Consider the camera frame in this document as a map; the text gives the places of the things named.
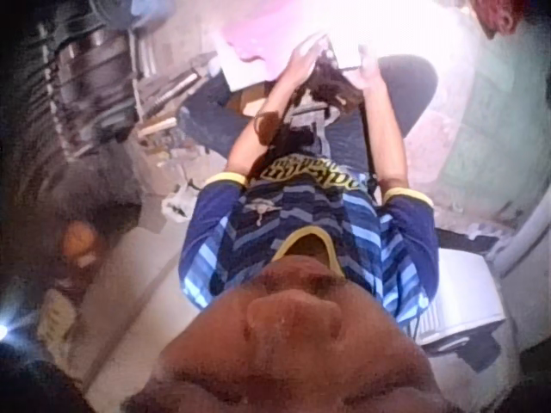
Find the boy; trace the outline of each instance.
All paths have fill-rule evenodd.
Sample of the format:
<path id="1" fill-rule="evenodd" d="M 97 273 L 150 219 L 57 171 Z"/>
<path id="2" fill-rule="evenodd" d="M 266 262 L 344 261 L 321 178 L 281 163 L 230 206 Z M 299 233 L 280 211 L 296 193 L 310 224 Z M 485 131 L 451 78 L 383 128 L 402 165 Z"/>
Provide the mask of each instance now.
<path id="1" fill-rule="evenodd" d="M 402 140 L 436 76 L 421 59 L 379 66 L 365 53 L 346 74 L 364 96 L 384 200 L 377 207 L 362 179 L 366 151 L 357 154 L 359 115 L 327 128 L 332 160 L 312 147 L 272 145 L 324 47 L 316 34 L 294 50 L 229 153 L 222 146 L 241 120 L 208 99 L 183 109 L 183 128 L 227 155 L 226 170 L 199 195 L 179 268 L 184 293 L 204 311 L 165 348 L 127 411 L 453 409 L 401 329 L 438 283 L 432 205 L 408 188 Z"/>

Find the nose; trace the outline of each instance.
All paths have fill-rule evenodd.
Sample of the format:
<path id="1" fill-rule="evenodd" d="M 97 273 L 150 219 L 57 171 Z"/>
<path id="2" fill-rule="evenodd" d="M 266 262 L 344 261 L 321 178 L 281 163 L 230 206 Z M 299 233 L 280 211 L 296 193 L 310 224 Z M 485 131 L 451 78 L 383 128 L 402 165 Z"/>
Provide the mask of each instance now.
<path id="1" fill-rule="evenodd" d="M 263 348 L 331 342 L 342 325 L 340 307 L 298 289 L 253 300 L 247 308 L 251 337 Z"/>

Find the concrete floor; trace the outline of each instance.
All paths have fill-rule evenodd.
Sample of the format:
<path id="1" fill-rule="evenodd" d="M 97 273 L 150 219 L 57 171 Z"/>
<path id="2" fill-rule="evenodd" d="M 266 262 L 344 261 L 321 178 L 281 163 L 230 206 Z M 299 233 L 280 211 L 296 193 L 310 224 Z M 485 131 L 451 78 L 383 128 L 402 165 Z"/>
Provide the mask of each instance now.
<path id="1" fill-rule="evenodd" d="M 176 2 L 176 14 L 150 34 L 158 71 L 211 50 L 209 31 L 245 18 L 257 3 Z M 515 36 L 490 42 L 471 16 L 447 13 L 462 35 L 446 57 L 450 64 L 440 73 L 435 100 L 406 140 L 412 186 L 435 199 L 444 229 L 511 234 L 551 173 L 551 120 L 543 102 L 551 42 L 543 41 L 548 33 L 541 27 L 526 23 Z M 151 196 L 140 227 L 112 251 L 86 297 L 84 327 L 70 360 L 73 376 L 90 385 L 87 397 L 100 412 L 116 411 L 145 383 L 158 352 L 196 315 L 176 274 L 186 225 L 165 223 L 159 214 L 158 197 L 182 183 L 183 174 L 144 159 L 132 141 L 127 148 Z M 223 165 L 216 154 L 197 156 L 184 172 L 204 182 Z M 453 355 L 431 361 L 445 394 L 464 409 L 489 402 L 518 376 L 510 325 L 495 336 L 502 354 L 482 374 Z"/>

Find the hand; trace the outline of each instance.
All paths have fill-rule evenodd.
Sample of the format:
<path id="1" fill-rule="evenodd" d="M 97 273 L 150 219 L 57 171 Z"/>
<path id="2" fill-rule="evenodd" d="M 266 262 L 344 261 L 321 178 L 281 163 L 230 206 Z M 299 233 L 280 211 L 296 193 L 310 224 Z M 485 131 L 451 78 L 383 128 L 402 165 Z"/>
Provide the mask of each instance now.
<path id="1" fill-rule="evenodd" d="M 313 34 L 300 43 L 291 54 L 291 59 L 282 73 L 281 82 L 293 89 L 301 86 L 312 75 L 316 60 L 325 48 L 325 33 Z"/>
<path id="2" fill-rule="evenodd" d="M 382 80 L 381 70 L 379 59 L 373 53 L 368 53 L 366 46 L 359 46 L 358 52 L 362 65 L 353 71 L 346 71 L 344 76 L 356 89 L 365 91 Z"/>

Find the striped shirt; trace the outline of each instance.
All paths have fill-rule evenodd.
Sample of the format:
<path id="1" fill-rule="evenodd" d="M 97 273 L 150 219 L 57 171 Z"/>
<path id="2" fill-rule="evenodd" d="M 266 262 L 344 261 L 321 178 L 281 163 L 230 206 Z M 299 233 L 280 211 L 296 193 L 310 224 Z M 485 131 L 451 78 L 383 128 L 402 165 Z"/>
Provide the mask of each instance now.
<path id="1" fill-rule="evenodd" d="M 203 309 L 313 234 L 331 269 L 406 325 L 436 294 L 432 204 L 403 188 L 384 201 L 374 205 L 362 176 L 322 157 L 279 158 L 249 183 L 219 174 L 200 192 L 189 223 L 179 266 L 183 292 Z"/>

